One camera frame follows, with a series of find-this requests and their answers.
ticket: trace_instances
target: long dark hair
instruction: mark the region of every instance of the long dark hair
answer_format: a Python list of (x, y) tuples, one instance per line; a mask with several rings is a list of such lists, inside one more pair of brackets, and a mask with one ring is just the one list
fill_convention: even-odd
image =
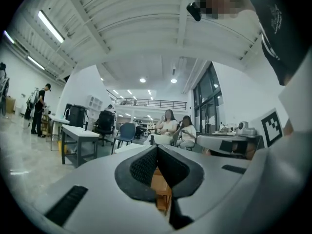
[(167, 109), (166, 112), (170, 111), (171, 113), (171, 119), (170, 120), (176, 120), (175, 116), (174, 116), (174, 113), (172, 112), (171, 109)]
[(184, 116), (183, 117), (183, 120), (185, 120), (185, 119), (187, 119), (189, 122), (190, 122), (190, 125), (192, 125), (193, 126), (193, 123), (192, 123), (192, 121), (191, 121), (191, 117), (189, 117), (188, 115), (186, 115), (186, 116)]

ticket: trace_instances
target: black t-shirt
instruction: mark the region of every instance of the black t-shirt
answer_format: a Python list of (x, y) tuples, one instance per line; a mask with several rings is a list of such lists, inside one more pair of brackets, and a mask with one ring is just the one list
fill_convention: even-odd
[(39, 91), (38, 102), (35, 105), (35, 109), (37, 111), (40, 111), (43, 108), (43, 104), (40, 102), (39, 98), (40, 98), (40, 96), (42, 96), (42, 101), (44, 101), (44, 94), (45, 94), (45, 90), (44, 89)]
[(262, 49), (280, 85), (299, 68), (311, 44), (309, 15), (302, 18), (307, 0), (251, 0), (259, 17)]

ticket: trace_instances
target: seated woman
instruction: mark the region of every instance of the seated woman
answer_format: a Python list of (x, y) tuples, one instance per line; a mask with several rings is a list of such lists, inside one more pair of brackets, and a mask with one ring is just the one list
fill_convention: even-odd
[[(172, 135), (176, 132), (178, 122), (175, 119), (172, 110), (168, 109), (161, 120), (156, 124), (157, 133), (154, 135), (154, 142), (156, 144), (170, 145), (173, 142)], [(151, 135), (148, 136), (144, 145), (150, 145)]]
[(176, 142), (176, 147), (186, 150), (187, 147), (195, 146), (196, 130), (189, 116), (183, 117), (179, 138), (180, 137), (181, 139)]

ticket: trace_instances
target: recessed light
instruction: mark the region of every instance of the recessed light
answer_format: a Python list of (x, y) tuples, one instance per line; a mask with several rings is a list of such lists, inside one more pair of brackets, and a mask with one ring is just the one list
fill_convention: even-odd
[(32, 59), (31, 57), (28, 57), (28, 59), (30, 59), (35, 65), (37, 65), (39, 68), (45, 70), (44, 67), (42, 67), (39, 63), (37, 63), (34, 59)]
[(10, 35), (9, 35), (6, 31), (4, 31), (3, 33), (5, 34), (6, 37), (8, 37), (8, 39), (10, 40), (10, 42), (14, 44), (14, 41), (13, 41), (13, 39), (10, 37)]
[(42, 10), (39, 11), (38, 17), (41, 19), (41, 21), (44, 23), (44, 25), (51, 31), (51, 33), (56, 37), (56, 39), (60, 42), (64, 42), (64, 38), (58, 33), (56, 28), (52, 25), (52, 23), (49, 21), (47, 16), (44, 14)]

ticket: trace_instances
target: balcony railing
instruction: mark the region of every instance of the balcony railing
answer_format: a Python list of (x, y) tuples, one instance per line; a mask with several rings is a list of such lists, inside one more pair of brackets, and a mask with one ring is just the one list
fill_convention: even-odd
[(117, 98), (115, 105), (128, 105), (128, 106), (156, 107), (156, 108), (186, 110), (186, 102), (170, 101), (170, 100), (121, 99), (121, 98)]

